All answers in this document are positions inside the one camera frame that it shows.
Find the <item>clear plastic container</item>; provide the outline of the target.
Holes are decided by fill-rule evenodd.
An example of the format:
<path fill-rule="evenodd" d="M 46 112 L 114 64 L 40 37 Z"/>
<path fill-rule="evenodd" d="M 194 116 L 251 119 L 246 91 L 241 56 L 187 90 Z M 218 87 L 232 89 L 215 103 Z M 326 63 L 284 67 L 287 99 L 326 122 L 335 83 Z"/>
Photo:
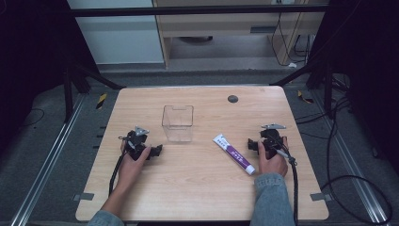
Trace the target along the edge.
<path fill-rule="evenodd" d="M 165 105 L 162 127 L 170 142 L 190 142 L 192 140 L 194 106 Z"/>

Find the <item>metal floor rail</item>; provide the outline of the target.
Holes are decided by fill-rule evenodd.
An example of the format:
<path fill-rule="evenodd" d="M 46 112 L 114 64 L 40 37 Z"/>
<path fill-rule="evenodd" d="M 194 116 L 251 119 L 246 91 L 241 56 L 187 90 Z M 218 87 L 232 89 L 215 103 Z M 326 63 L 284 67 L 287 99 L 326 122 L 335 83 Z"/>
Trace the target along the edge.
<path fill-rule="evenodd" d="M 76 102 L 72 108 L 70 118 L 63 123 L 60 132 L 58 133 L 55 142 L 49 153 L 47 154 L 39 173 L 37 174 L 34 183 L 30 187 L 23 203 L 20 205 L 18 211 L 14 215 L 10 226 L 25 226 L 28 222 L 39 198 L 45 188 L 48 179 L 56 165 L 57 159 L 63 151 L 66 141 L 75 125 L 75 122 L 81 112 L 82 106 L 85 102 L 86 94 L 78 94 Z"/>
<path fill-rule="evenodd" d="M 318 92 L 313 94 L 315 104 L 324 114 L 324 122 L 330 129 L 330 134 L 327 139 L 327 182 L 326 187 L 330 190 L 330 195 L 333 197 L 335 202 L 349 215 L 356 220 L 369 224 L 372 226 L 391 226 L 392 217 L 392 206 L 383 191 L 370 180 L 366 179 L 354 156 L 351 154 L 348 146 L 346 145 L 342 134 L 338 130 L 336 116 L 337 110 L 347 103 L 346 99 L 341 99 L 335 106 L 332 107 L 331 113 L 333 118 L 331 119 L 324 107 L 322 95 Z M 335 150 L 343 161 L 343 165 L 347 171 L 345 175 L 336 177 L 330 176 L 330 146 L 331 142 L 334 142 Z M 350 211 L 347 206 L 344 205 L 343 199 L 338 197 L 338 193 L 333 187 L 334 183 L 342 180 L 349 180 L 357 191 L 359 199 L 363 204 L 368 217 L 362 218 L 359 214 L 354 211 Z"/>

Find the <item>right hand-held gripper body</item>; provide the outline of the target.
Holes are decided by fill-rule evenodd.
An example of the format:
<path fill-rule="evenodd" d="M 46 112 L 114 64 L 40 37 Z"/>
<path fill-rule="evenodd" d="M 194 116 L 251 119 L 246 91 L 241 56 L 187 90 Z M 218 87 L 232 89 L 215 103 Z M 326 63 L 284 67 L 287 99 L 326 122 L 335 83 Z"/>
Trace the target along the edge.
<path fill-rule="evenodd" d="M 279 134 L 279 129 L 285 129 L 284 125 L 280 124 L 266 124 L 262 125 L 263 130 L 260 132 L 263 138 L 263 145 L 266 150 L 266 157 L 273 157 L 277 153 L 283 157 L 287 156 L 287 153 L 283 149 L 283 138 Z"/>

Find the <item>white and purple toothpaste tube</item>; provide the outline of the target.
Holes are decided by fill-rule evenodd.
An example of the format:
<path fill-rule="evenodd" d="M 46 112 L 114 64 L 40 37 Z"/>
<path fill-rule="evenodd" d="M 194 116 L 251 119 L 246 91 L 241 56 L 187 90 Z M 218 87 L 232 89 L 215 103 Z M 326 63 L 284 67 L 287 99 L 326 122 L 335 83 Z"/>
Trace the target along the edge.
<path fill-rule="evenodd" d="M 229 141 L 219 134 L 213 138 L 213 142 L 220 147 L 234 162 L 236 162 L 248 175 L 255 173 L 255 168 L 229 143 Z"/>

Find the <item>yellow and black tape strip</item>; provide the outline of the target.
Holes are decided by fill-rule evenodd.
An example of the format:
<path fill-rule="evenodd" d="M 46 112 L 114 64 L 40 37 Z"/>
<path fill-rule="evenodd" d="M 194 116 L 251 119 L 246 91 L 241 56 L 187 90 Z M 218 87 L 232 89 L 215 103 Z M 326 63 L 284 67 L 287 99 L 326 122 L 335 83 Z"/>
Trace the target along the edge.
<path fill-rule="evenodd" d="M 104 92 L 104 93 L 102 93 L 102 94 L 100 95 L 99 100 L 98 100 L 98 102 L 97 102 L 97 104 L 96 104 L 95 109 L 101 109 L 101 108 L 103 107 L 104 101 L 105 101 L 106 97 L 107 97 L 107 93 L 106 93 L 106 92 Z"/>
<path fill-rule="evenodd" d="M 304 93 L 303 93 L 301 90 L 298 90 L 298 91 L 297 91 L 297 97 L 298 97 L 301 101 L 303 101 L 304 103 L 307 103 L 307 104 L 313 104 L 313 103 L 314 103 L 314 100 L 313 100 L 312 98 L 306 97 L 306 96 L 304 95 Z"/>

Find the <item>grey table bracket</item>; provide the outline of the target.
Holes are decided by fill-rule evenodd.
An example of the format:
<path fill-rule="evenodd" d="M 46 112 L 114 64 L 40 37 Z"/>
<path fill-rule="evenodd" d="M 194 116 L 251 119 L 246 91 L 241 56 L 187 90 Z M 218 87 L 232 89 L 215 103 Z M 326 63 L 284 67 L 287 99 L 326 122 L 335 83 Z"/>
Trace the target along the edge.
<path fill-rule="evenodd" d="M 316 201 L 330 202 L 330 201 L 333 200 L 333 197 L 330 194 L 324 194 L 322 192 L 320 192 L 320 193 L 311 193 L 311 200 L 313 202 L 316 202 Z"/>
<path fill-rule="evenodd" d="M 74 194 L 72 199 L 75 202 L 79 202 L 79 201 L 92 201 L 94 198 L 94 194 L 93 193 L 80 193 L 80 194 Z"/>

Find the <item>black metal stand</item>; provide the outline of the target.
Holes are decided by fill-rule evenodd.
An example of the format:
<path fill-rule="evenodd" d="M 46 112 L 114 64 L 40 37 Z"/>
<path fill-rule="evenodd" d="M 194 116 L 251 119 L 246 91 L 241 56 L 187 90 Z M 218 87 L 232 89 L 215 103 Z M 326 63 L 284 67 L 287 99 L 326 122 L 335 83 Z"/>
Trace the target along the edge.
<path fill-rule="evenodd" d="M 69 121 L 73 113 L 72 85 L 75 85 L 79 93 L 89 93 L 90 85 L 86 80 L 87 76 L 106 85 L 111 89 L 124 89 L 124 86 L 118 85 L 101 76 L 99 73 L 96 73 L 93 70 L 90 70 L 80 64 L 68 64 L 63 73 L 65 97 L 64 122 Z"/>
<path fill-rule="evenodd" d="M 324 85 L 324 109 L 327 115 L 332 119 L 332 68 L 327 60 L 309 60 L 301 69 L 298 69 L 277 82 L 271 83 L 271 86 L 283 87 L 303 74 L 309 75 L 306 82 L 306 87 L 308 89 L 318 89 L 321 84 Z"/>

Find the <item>person's left hand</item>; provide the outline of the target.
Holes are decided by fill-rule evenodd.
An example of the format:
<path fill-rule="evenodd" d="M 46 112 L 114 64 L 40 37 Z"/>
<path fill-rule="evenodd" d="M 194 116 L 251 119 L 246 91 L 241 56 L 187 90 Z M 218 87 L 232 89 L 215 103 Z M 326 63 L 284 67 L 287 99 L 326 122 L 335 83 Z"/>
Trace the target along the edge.
<path fill-rule="evenodd" d="M 150 151 L 151 148 L 146 147 L 137 160 L 134 160 L 129 154 L 126 154 L 122 158 L 119 168 L 119 178 L 116 185 L 117 189 L 130 189 L 133 186 L 142 171 Z"/>

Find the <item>white cabinet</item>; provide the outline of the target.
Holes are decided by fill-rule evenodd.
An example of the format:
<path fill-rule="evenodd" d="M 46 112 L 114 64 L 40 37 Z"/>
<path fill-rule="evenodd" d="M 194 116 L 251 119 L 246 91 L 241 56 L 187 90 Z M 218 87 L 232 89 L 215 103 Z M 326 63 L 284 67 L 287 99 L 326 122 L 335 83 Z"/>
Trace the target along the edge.
<path fill-rule="evenodd" d="M 152 0 L 67 0 L 71 9 L 152 8 Z M 97 65 L 163 63 L 154 16 L 77 17 Z"/>

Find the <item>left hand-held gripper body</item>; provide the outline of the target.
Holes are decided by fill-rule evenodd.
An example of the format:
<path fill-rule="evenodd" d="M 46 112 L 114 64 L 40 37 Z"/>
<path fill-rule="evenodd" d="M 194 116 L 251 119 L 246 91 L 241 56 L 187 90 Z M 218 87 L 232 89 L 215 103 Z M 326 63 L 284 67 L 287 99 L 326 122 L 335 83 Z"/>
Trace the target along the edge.
<path fill-rule="evenodd" d="M 120 137 L 124 141 L 122 154 L 129 154 L 134 160 L 137 160 L 146 149 L 146 139 L 150 131 L 136 126 L 125 137 Z"/>

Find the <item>dark curtain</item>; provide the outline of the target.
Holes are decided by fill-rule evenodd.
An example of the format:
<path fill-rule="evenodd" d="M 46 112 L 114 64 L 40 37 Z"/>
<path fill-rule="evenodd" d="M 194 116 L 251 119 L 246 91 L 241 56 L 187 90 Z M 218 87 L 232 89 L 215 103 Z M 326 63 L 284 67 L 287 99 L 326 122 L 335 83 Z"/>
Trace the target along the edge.
<path fill-rule="evenodd" d="M 59 35 L 77 63 L 98 71 L 76 20 L 43 14 L 69 8 L 67 0 L 0 0 L 0 156 L 35 97 L 63 83 L 63 64 L 49 30 Z"/>
<path fill-rule="evenodd" d="M 399 0 L 329 0 L 311 54 L 349 76 L 352 103 L 399 175 Z"/>

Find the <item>black horizontal frame bar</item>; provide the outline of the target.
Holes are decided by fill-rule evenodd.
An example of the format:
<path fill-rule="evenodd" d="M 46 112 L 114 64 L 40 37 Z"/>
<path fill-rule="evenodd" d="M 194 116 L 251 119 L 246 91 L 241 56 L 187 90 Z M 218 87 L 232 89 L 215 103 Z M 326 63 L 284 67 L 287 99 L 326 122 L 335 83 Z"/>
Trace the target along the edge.
<path fill-rule="evenodd" d="M 152 16 L 152 15 L 201 15 L 232 13 L 282 13 L 282 12 L 323 12 L 329 4 L 316 5 L 267 5 L 267 6 L 194 6 L 161 8 L 84 8 L 70 9 L 74 17 L 106 16 Z"/>

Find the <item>light wooden desk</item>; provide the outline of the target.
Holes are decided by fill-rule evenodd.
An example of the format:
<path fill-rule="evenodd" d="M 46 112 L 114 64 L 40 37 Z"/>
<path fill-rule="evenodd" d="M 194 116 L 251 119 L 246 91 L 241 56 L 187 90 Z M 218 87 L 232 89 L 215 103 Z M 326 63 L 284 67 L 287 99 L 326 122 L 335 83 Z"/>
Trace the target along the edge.
<path fill-rule="evenodd" d="M 152 0 L 156 8 L 246 5 L 316 5 L 328 0 Z M 232 13 L 201 15 L 158 15 L 156 21 L 164 56 L 170 53 L 170 40 L 177 37 L 207 37 L 266 34 L 278 63 L 286 64 L 300 36 L 315 35 L 322 12 Z"/>

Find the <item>person's right hand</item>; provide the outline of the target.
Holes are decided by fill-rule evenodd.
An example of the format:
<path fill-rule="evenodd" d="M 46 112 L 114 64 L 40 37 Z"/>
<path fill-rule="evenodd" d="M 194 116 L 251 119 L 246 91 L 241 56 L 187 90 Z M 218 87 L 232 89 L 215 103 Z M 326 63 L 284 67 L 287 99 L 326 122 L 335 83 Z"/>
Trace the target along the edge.
<path fill-rule="evenodd" d="M 288 171 L 286 160 L 281 155 L 274 155 L 272 158 L 267 159 L 268 151 L 263 145 L 263 140 L 258 141 L 259 149 L 259 171 L 261 174 L 277 173 L 284 177 Z"/>

